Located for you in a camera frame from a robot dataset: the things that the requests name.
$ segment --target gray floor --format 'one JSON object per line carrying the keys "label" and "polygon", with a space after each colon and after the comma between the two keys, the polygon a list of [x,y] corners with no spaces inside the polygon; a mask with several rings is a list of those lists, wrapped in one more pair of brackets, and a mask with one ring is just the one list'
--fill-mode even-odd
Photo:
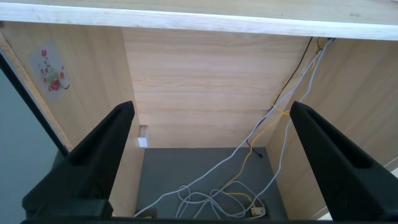
{"label": "gray floor", "polygon": [[[162,194],[177,190],[183,184],[189,184],[219,161],[231,155],[234,149],[146,149],[142,166],[137,210],[143,209]],[[257,148],[263,158],[252,154],[248,159],[243,173],[238,180],[245,183],[254,193],[260,192],[271,180],[273,173],[267,153],[264,148]],[[242,162],[249,152],[248,148],[240,149],[229,161],[219,166],[204,179],[195,183],[192,191],[209,194],[212,189],[219,189],[234,177],[240,170]],[[232,185],[227,192],[248,192],[239,185]],[[246,197],[238,196],[243,204],[249,202]],[[218,203],[229,213],[240,212],[238,205],[232,199],[220,195],[216,198]],[[261,195],[269,209],[273,220],[287,219],[286,212],[276,183]],[[180,204],[176,194],[164,197],[152,208],[157,210],[158,218],[173,218]],[[200,208],[199,205],[189,205],[182,218],[191,218]],[[198,218],[216,219],[216,215],[208,204],[204,207]]]}

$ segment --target wooden desk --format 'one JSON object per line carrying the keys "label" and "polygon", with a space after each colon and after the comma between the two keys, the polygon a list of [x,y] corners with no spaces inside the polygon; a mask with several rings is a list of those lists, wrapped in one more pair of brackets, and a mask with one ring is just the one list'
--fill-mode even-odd
{"label": "wooden desk", "polygon": [[[325,53],[304,103],[381,164],[398,167],[398,43],[387,41],[398,40],[396,2],[19,0],[0,2],[0,21],[1,49],[69,150],[114,106],[133,100],[137,113],[111,195],[115,215],[134,213],[140,124],[149,126],[149,147],[238,146],[271,107],[310,36],[340,39]],[[27,59],[49,40],[71,83],[55,102]],[[315,55],[316,40],[282,94]],[[302,95],[307,78],[282,109]],[[267,146],[274,168],[286,122],[256,143]],[[291,129],[277,182],[291,219],[316,218],[325,203],[300,147]]]}

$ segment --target wooden board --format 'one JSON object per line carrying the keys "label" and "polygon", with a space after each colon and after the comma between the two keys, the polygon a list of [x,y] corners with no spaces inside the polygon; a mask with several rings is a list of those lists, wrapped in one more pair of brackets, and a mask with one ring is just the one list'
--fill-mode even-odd
{"label": "wooden board", "polygon": [[0,21],[398,40],[382,0],[2,0]]}
{"label": "wooden board", "polygon": [[[149,147],[237,147],[271,107],[309,40],[132,28],[123,34]],[[256,145],[264,146],[269,136]]]}
{"label": "wooden board", "polygon": [[[325,53],[312,90],[303,101],[380,164],[388,164],[389,170],[398,166],[397,60],[398,42],[338,39]],[[305,93],[309,78],[295,91],[288,108]],[[279,122],[267,143],[274,170],[287,122],[288,117]],[[325,202],[292,125],[287,139],[277,183],[289,219],[319,217],[327,212],[322,210]]]}
{"label": "wooden board", "polygon": [[[27,56],[47,41],[55,42],[70,76],[70,87],[53,103],[42,88],[36,90],[72,146],[117,104],[134,100],[120,28],[5,22],[1,31],[34,86],[40,85]],[[135,209],[143,159],[143,150],[133,144],[138,128],[136,116],[110,198],[117,216],[131,216]]]}

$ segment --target wall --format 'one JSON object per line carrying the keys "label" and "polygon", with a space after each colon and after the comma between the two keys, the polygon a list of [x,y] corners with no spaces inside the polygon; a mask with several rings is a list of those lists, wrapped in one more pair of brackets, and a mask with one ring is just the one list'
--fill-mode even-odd
{"label": "wall", "polygon": [[[269,110],[309,40],[133,28],[123,34],[139,119],[149,126],[152,148],[238,146]],[[264,146],[271,133],[256,145]]]}
{"label": "wall", "polygon": [[[35,98],[41,99],[40,106],[47,108],[59,124],[58,132],[64,133],[70,149],[117,104],[134,101],[120,28],[5,22],[1,32],[7,41],[0,39],[0,46],[6,49],[13,64],[18,64],[21,79],[36,93]],[[50,40],[55,42],[70,76],[69,89],[54,102],[40,87],[27,59]],[[109,199],[118,216],[131,216],[135,212],[144,155],[134,144],[138,129],[136,116]]]}
{"label": "wall", "polygon": [[20,223],[22,198],[50,172],[58,149],[2,70],[0,95],[0,217]]}
{"label": "wall", "polygon": [[[398,167],[397,60],[397,42],[338,39],[325,53],[303,101],[389,170]],[[287,108],[305,93],[309,78],[297,88]],[[288,120],[287,116],[281,119],[266,145],[274,171]],[[293,126],[277,183],[290,219],[317,218],[327,212]]]}

